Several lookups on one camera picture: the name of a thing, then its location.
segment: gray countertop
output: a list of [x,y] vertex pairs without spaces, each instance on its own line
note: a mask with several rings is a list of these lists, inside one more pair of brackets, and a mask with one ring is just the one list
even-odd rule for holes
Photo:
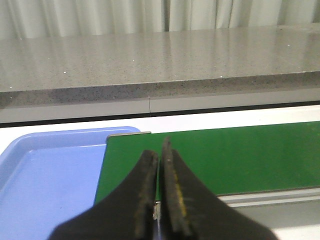
[[0,109],[320,87],[320,23],[0,41]]

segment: green mat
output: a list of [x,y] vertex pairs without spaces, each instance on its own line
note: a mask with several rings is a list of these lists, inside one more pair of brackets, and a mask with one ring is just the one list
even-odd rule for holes
[[216,195],[320,186],[320,121],[138,134],[108,139],[95,203],[167,136]]

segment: blue tray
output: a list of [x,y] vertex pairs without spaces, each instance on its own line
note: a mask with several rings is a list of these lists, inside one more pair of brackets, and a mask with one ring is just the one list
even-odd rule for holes
[[134,127],[32,133],[0,155],[0,240],[45,240],[95,199],[110,134]]

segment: white curtain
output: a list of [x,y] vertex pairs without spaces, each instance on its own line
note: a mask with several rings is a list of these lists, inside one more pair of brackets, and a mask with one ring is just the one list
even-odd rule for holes
[[0,39],[320,22],[320,0],[0,0]]

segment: white table surface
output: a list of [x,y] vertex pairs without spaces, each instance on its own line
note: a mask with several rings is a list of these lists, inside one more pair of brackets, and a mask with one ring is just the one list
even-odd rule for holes
[[[320,105],[7,127],[0,128],[0,154],[16,138],[39,132],[131,126],[141,132],[166,133],[312,121],[320,121]],[[279,228],[273,231],[281,240],[320,239],[320,224]]]

